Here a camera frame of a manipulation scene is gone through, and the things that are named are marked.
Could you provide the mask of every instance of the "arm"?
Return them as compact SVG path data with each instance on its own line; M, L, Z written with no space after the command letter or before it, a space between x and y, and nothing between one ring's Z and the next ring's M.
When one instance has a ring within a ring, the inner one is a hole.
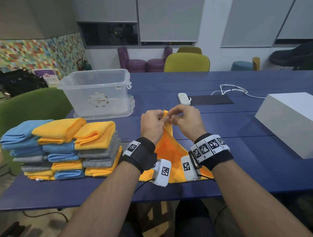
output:
M168 121L163 114L149 110L141 116L142 137L137 140L152 154ZM60 236L118 236L140 174L134 165L122 161L79 207Z
M168 112L171 123L195 142L206 134L199 110L178 105ZM234 160L229 151L217 154L225 158L204 160L224 200L245 236L313 236L278 200L263 189Z

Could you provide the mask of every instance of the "gray towel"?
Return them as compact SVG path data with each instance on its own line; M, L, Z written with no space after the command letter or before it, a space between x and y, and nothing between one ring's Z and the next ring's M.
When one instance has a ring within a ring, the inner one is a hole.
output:
M117 146L121 145L121 140L117 138L117 131L112 136L110 145L107 149L90 149L90 150L80 150L78 151L79 158L87 158L87 159L103 159L103 160L109 160L111 158L114 158L114 154L112 154L112 150Z
M91 167L102 167L102 168L110 168L113 166L113 163L115 161L117 152L120 148L121 145L121 140L119 139L119 142L117 143L118 146L115 146L112 148L112 154L113 158L109 159L109 160L104 160L104 159L86 159L83 161L83 167L85 168L91 168Z
M36 156L28 156L28 157L19 157L14 158L13 161L22 162L22 163L39 163L47 160L46 155L36 155Z
M21 166L23 172L34 172L34 171L47 171L51 170L52 163L42 162L42 163L25 163Z

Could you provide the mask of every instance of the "black pants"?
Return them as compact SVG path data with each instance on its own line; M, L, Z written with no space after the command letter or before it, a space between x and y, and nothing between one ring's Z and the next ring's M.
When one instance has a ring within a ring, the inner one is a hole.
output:
M142 237L139 224L129 210L119 237ZM200 199L181 200L175 212L175 237L216 237L209 211Z

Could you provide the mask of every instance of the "dark window glass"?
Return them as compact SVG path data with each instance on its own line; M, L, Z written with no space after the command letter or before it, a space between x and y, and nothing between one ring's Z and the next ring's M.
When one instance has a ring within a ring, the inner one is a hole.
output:
M78 22L87 46L138 45L137 23Z
M193 45L194 42L141 42L141 45Z
M275 44L303 44L312 40L313 39L277 39Z

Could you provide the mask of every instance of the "purple chair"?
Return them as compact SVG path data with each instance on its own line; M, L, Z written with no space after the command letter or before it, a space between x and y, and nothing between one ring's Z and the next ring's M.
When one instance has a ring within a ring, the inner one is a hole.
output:
M173 53L173 49L170 46L164 48L163 59L155 58L147 61L148 72L157 73L164 72L164 65L167 57Z
M141 59L129 59L126 47L117 49L120 66L130 73L145 73L147 62Z

